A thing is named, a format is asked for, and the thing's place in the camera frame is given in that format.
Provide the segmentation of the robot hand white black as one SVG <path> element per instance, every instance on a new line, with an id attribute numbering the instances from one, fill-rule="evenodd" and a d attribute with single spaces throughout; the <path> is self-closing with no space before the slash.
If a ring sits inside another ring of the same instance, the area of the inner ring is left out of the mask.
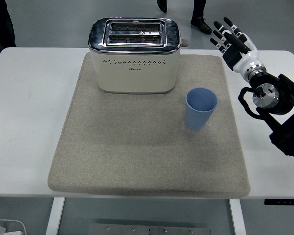
<path id="1" fill-rule="evenodd" d="M 222 53 L 222 58 L 228 67 L 241 75 L 247 70 L 258 64 L 259 52 L 252 40 L 243 33 L 227 17 L 223 18 L 228 27 L 215 21 L 213 34 L 217 37 L 210 39 L 210 42 Z"/>

